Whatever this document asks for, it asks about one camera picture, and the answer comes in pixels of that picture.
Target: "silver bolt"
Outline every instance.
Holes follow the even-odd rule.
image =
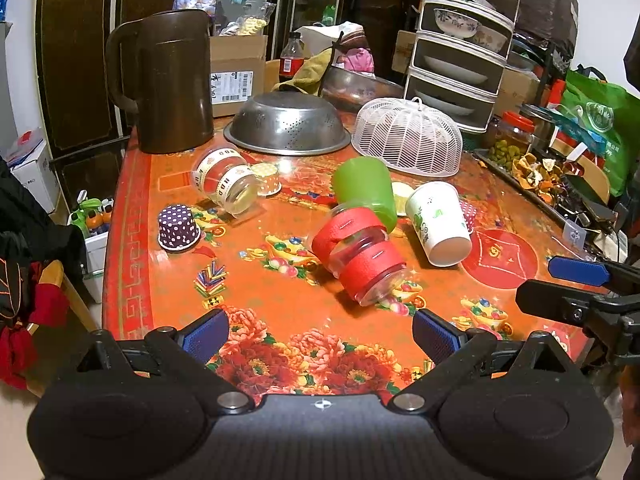
[[[424,406],[424,399],[416,394],[400,394],[394,398],[394,404],[404,412],[414,412]]]
[[[227,392],[218,396],[218,404],[228,410],[243,408],[249,403],[249,397],[241,392]]]

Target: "cup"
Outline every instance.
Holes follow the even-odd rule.
[[[342,163],[331,178],[338,204],[370,208],[387,232],[396,227],[398,215],[391,175],[385,163],[372,156],[358,156]]]
[[[431,265],[450,267],[469,256],[471,238],[451,184],[423,184],[406,201],[406,214]]]

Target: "orange tablecloth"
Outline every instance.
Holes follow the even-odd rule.
[[[226,121],[215,121],[217,135]],[[313,157],[246,153],[250,163],[279,166],[282,190],[263,201],[260,214],[229,223],[211,203],[199,202],[203,197],[188,179],[206,149],[151,156],[133,141],[127,150],[104,280],[104,327],[116,338],[142,338],[163,325],[181,328],[218,302],[231,332],[209,367],[257,400],[267,392],[377,392],[388,399],[433,366],[411,336],[412,315],[423,306],[461,328],[488,326],[469,311],[483,299],[508,316],[494,326],[499,336],[554,331],[574,359],[584,347],[580,330],[526,316],[514,302],[525,279],[552,280],[549,257],[568,255],[560,229],[468,154],[460,172],[447,180],[478,208],[471,256],[450,269],[431,267],[411,224],[400,219],[392,240],[414,272],[412,283],[396,291],[393,303],[361,308],[310,254],[277,270],[269,264],[278,255],[278,240],[298,245],[297,238],[322,225],[334,204],[331,175],[355,151],[349,146]],[[393,179],[414,187],[426,180],[403,174]],[[172,203],[192,206],[205,228],[190,252],[167,254],[158,245],[158,213]],[[193,282],[213,257],[228,275],[225,290],[207,303]]]

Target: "green plastic cup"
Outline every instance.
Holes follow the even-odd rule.
[[[366,206],[375,212],[390,233],[398,215],[391,188],[391,174],[381,160],[358,156],[342,163],[331,178],[338,204]]]

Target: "red circle print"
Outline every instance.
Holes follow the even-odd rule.
[[[518,235],[498,229],[476,231],[471,235],[471,243],[471,253],[462,266],[483,285],[518,288],[521,283],[536,277],[536,252]]]

